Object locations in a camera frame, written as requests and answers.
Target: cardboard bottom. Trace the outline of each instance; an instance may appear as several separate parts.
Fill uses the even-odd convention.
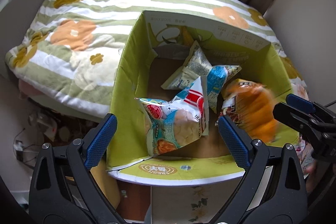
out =
[[[180,66],[182,66],[183,62],[184,60],[155,58],[150,69],[147,97],[165,101],[172,100],[179,90],[164,90],[161,88],[161,85]],[[171,157],[190,157],[199,159],[229,155],[230,152],[221,138],[217,127],[215,126],[218,115],[219,112],[216,114],[212,110],[209,110],[209,136],[202,136],[200,139],[180,149],[165,153],[164,155]]]

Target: chip bag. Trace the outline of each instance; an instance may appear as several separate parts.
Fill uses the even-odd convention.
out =
[[[217,113],[217,97],[223,85],[241,70],[236,65],[212,66],[197,41],[194,41],[183,65],[162,85],[165,90],[184,89],[199,76],[207,77],[209,107]]]
[[[221,94],[224,102],[220,116],[229,115],[252,139],[265,143],[274,139],[278,122],[273,117],[275,101],[270,90],[255,82],[237,79]]]
[[[151,123],[147,149],[151,156],[176,150],[209,135],[206,77],[198,77],[170,102],[138,98]]]

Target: cardboard box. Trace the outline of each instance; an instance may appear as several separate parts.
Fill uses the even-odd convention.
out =
[[[293,92],[292,85],[279,51],[264,37],[196,15],[142,12],[115,78],[110,111],[118,119],[118,129],[108,147],[109,174],[157,186],[194,186],[242,176],[244,171],[229,155],[214,125],[217,114],[211,110],[209,136],[170,152],[169,157],[149,157],[144,114],[134,98],[171,100],[178,91],[163,90],[160,85],[182,65],[196,39],[213,65],[241,65],[239,77],[263,83],[277,101],[285,101]],[[298,133],[281,124],[276,140],[269,145],[297,141]]]

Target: headboard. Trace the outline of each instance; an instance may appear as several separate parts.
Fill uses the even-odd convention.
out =
[[[17,82],[4,62],[6,53],[19,45],[44,0],[11,0],[0,11],[0,75]]]

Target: flower center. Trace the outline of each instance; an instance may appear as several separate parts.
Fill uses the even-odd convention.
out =
[[[71,30],[70,35],[72,35],[73,37],[77,37],[78,36],[78,31],[77,30]]]

